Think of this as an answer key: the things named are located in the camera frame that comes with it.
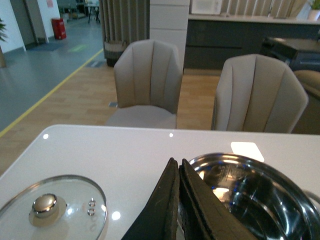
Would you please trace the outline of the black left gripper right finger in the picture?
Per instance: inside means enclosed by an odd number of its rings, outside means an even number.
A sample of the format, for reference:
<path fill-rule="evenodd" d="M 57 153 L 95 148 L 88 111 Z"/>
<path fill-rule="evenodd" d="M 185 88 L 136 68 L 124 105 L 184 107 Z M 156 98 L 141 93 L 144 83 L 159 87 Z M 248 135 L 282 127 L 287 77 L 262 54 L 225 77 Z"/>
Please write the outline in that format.
<path fill-rule="evenodd" d="M 180 214 L 186 240 L 255 240 L 256 237 L 234 217 L 191 164 L 179 167 Z"/>

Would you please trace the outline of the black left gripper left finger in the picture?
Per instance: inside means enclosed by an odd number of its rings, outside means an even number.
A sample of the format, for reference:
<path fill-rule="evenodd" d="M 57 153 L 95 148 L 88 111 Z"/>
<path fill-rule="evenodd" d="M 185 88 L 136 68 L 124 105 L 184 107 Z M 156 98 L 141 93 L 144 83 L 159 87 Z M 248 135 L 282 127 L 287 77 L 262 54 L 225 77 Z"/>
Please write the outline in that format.
<path fill-rule="evenodd" d="M 145 207 L 122 237 L 123 240 L 175 240 L 178 228 L 180 174 L 170 158 Z"/>

